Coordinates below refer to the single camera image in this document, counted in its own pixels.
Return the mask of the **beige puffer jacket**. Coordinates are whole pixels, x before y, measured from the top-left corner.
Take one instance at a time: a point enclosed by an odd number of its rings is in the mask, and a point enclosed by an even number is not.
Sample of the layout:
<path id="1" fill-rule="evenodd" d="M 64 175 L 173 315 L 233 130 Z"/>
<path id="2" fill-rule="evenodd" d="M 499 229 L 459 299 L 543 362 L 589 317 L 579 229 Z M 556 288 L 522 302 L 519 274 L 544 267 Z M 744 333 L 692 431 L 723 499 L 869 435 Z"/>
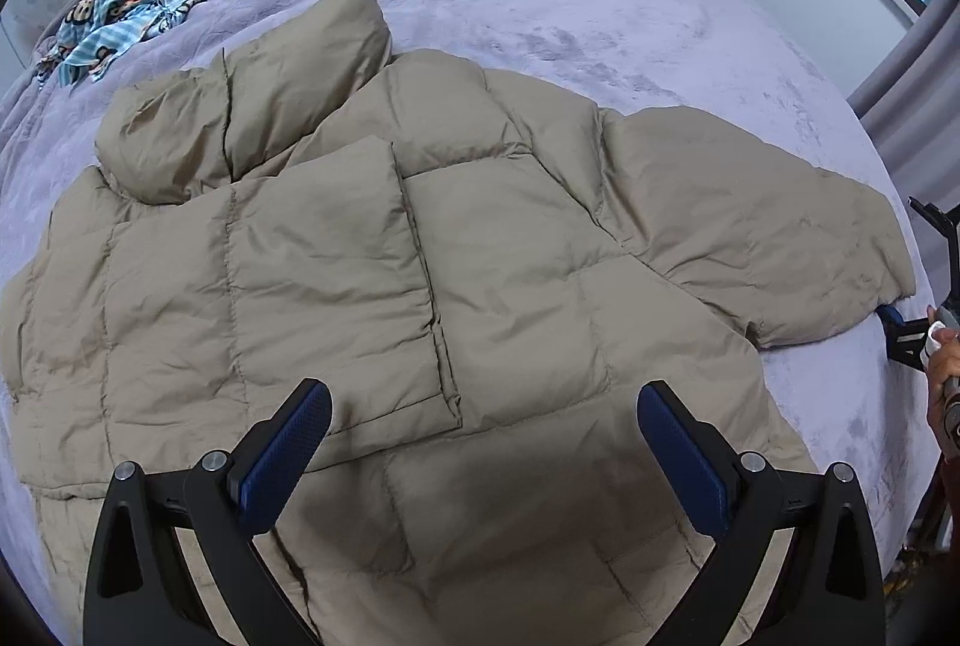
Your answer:
<path id="1" fill-rule="evenodd" d="M 604 109 L 320 0 L 117 91 L 5 286 L 14 464 L 82 625 L 112 470 L 334 420 L 262 548 L 331 644 L 643 644 L 703 563 L 640 437 L 662 379 L 811 469 L 763 350 L 916 288 L 889 199 L 701 109 Z"/>

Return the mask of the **lavender plush bed blanket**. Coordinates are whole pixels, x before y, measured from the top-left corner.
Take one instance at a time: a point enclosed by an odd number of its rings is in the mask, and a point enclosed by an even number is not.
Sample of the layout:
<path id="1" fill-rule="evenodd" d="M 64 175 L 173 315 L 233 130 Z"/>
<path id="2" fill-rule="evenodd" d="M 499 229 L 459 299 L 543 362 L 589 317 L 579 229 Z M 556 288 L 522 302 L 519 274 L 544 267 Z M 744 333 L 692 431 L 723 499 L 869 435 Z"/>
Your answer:
<path id="1" fill-rule="evenodd" d="M 208 0 L 184 23 L 130 49 L 98 80 L 73 86 L 23 77 L 2 101 L 2 300 L 36 253 L 50 212 L 83 169 L 117 91 L 200 69 L 294 19 L 320 0 Z M 604 109 L 701 109 L 818 168 L 884 194 L 900 222 L 916 288 L 929 285 L 907 212 L 841 91 L 750 0 L 376 0 L 394 54 L 438 51 L 573 91 Z M 878 550 L 892 561 L 934 470 L 923 383 L 885 358 L 875 313 L 836 336 L 763 350 L 761 371 L 781 417 L 811 454 L 811 469 L 847 460 L 864 488 Z M 13 400 L 3 459 L 14 465 Z M 16 479 L 2 500 L 13 532 L 8 559 L 68 643 L 50 586 L 31 492 Z"/>

